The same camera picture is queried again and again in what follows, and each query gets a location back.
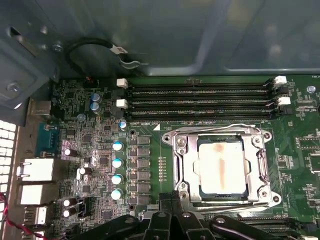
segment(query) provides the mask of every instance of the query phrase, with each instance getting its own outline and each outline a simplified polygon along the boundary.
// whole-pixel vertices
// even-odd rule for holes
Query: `cable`
[[[71,59],[71,56],[70,56],[72,51],[74,51],[75,49],[77,49],[81,46],[84,46],[84,45],[99,45],[99,46],[103,46],[103,47],[109,49],[114,54],[116,54],[117,57],[120,58],[122,66],[126,69],[134,69],[140,65],[140,62],[138,62],[138,61],[129,60],[128,56],[124,53],[121,53],[121,52],[115,53],[113,51],[113,48],[116,48],[116,46],[114,46],[111,42],[104,40],[104,39],[100,39],[100,38],[85,37],[85,38],[82,38],[82,39],[70,44],[65,50],[64,57],[65,57],[66,62],[70,66],[70,68],[73,69],[80,76],[85,77],[85,79],[88,82],[93,82],[92,77],[89,76],[87,73],[85,73],[85,71],[79,65],[77,65]]]
[[[37,232],[34,232],[34,231],[30,230],[29,228],[21,225],[21,224],[17,224],[17,223],[15,223],[15,222],[13,222],[13,221],[11,221],[9,219],[9,216],[8,216],[9,215],[8,200],[7,200],[6,196],[5,196],[5,194],[2,193],[2,192],[0,192],[0,201],[4,202],[4,210],[3,210],[4,219],[3,219],[3,221],[6,222],[9,226],[12,226],[12,227],[15,227],[15,228],[17,228],[19,230],[22,230],[23,232],[25,232],[25,233],[27,233],[29,235],[34,235],[37,238],[40,238],[40,239],[43,239],[43,240],[49,240],[45,236],[43,236],[43,235],[41,235],[41,234],[39,234]]]

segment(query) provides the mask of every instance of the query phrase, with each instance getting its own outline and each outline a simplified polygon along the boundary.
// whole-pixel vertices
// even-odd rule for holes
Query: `electrolytic capacitor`
[[[90,104],[90,109],[95,113],[98,114],[101,112],[101,107],[97,102],[93,102]]]
[[[124,192],[120,188],[117,188],[111,192],[111,198],[113,200],[119,200],[123,194]]]
[[[114,185],[120,184],[123,180],[124,180],[124,177],[121,174],[116,174],[111,178],[111,181]]]
[[[121,151],[124,149],[124,144],[120,141],[115,141],[112,145],[113,150],[115,151]]]
[[[79,173],[81,175],[90,175],[90,174],[92,174],[92,168],[91,167],[81,167],[79,170]]]
[[[63,206],[70,207],[70,206],[76,205],[77,203],[78,203],[78,200],[75,197],[71,197],[63,201]]]
[[[96,103],[101,103],[101,101],[102,101],[102,98],[100,97],[100,95],[98,94],[98,93],[92,93],[91,94],[91,100],[93,101],[93,102],[96,102]]]
[[[68,157],[76,157],[76,156],[78,156],[78,151],[74,150],[74,149],[67,148],[66,150],[64,150],[64,155],[66,155]]]
[[[115,158],[112,160],[112,166],[115,169],[121,168],[124,165],[124,161],[120,158]]]
[[[125,131],[127,128],[128,128],[128,124],[126,121],[121,121],[119,122],[119,128],[122,130],[122,131]]]
[[[72,215],[75,215],[76,213],[77,213],[77,209],[74,206],[72,206],[72,207],[70,207],[70,208],[68,208],[68,209],[63,211],[63,216],[65,218],[68,218],[68,217],[70,217]]]

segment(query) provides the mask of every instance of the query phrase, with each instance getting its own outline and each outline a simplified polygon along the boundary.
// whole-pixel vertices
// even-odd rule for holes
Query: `green circuit board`
[[[181,84],[197,83],[257,83],[265,82],[274,76],[205,76],[205,77],[148,77],[128,79],[139,84]],[[63,218],[62,207],[56,210],[55,234],[67,225],[80,223],[82,231],[121,215],[130,214],[141,217],[145,211],[157,210],[160,192],[171,192],[173,184],[173,157],[170,146],[161,141],[164,133],[180,127],[224,126],[233,123],[255,124],[272,133],[272,140],[266,143],[266,154],[272,190],[282,197],[282,203],[262,212],[241,212],[242,217],[294,217],[300,221],[315,222],[320,217],[320,76],[286,76],[293,114],[280,116],[274,120],[206,120],[206,121],[150,121],[128,123],[126,130],[119,128],[119,119],[113,115],[115,109],[116,87],[114,79],[100,79],[97,88],[83,88],[78,80],[62,80],[55,86],[60,93],[59,108],[63,109],[63,121],[59,124],[59,151],[66,142],[75,146],[81,157],[72,160],[69,179],[61,186],[60,197],[92,196],[92,214],[85,219]],[[307,92],[308,86],[316,87],[315,93]],[[90,96],[98,93],[102,97],[100,114],[90,110]],[[85,121],[77,120],[78,114],[85,114]],[[149,142],[139,145],[139,137]],[[122,151],[115,152],[115,141],[123,143]],[[130,208],[130,198],[137,193],[130,191],[137,181],[131,179],[136,173],[130,163],[135,161],[138,148],[149,150],[142,159],[149,160],[150,166],[143,171],[150,178],[143,180],[150,184],[150,201],[147,205],[134,205]],[[112,159],[124,160],[124,167],[112,167]],[[84,158],[91,158],[89,165],[93,169],[90,177],[75,180],[76,169],[84,166]],[[123,184],[115,186],[111,182],[114,174],[124,176]],[[83,186],[90,186],[84,192]],[[111,192],[121,189],[123,196],[114,201]]]

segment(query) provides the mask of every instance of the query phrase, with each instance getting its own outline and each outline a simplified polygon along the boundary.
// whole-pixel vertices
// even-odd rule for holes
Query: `cpu socket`
[[[172,146],[174,189],[185,211],[258,212],[281,203],[271,191],[265,143],[255,125],[181,127],[165,133]]]

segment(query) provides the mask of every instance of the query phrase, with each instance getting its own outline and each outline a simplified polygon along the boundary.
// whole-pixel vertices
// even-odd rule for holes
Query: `motherboard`
[[[54,236],[72,225],[80,233],[123,215],[142,218],[171,191],[205,219],[318,224],[318,78],[61,80],[52,91],[55,120],[39,127],[36,149],[37,157],[69,162]],[[48,133],[53,146],[43,148]],[[68,210],[75,198],[89,199],[86,215]],[[277,233],[288,230],[271,223]]]

